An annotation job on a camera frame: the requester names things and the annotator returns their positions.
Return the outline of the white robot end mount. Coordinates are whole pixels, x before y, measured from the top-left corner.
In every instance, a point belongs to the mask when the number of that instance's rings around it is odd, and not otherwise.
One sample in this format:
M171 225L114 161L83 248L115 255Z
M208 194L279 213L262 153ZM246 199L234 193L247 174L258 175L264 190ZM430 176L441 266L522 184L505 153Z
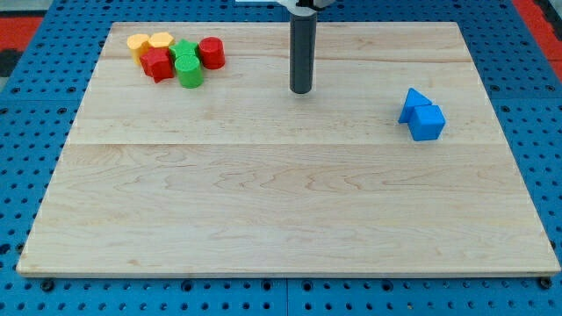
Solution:
M284 6L292 15L311 16L314 13L325 10L335 0L277 0L278 4Z

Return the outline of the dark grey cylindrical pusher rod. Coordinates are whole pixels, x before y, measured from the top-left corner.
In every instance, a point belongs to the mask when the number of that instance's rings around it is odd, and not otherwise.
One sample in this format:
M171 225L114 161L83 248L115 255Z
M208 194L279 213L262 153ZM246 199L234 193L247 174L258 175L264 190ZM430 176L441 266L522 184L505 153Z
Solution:
M317 11L295 7L290 20L290 89L297 94L308 93L313 86L313 64Z

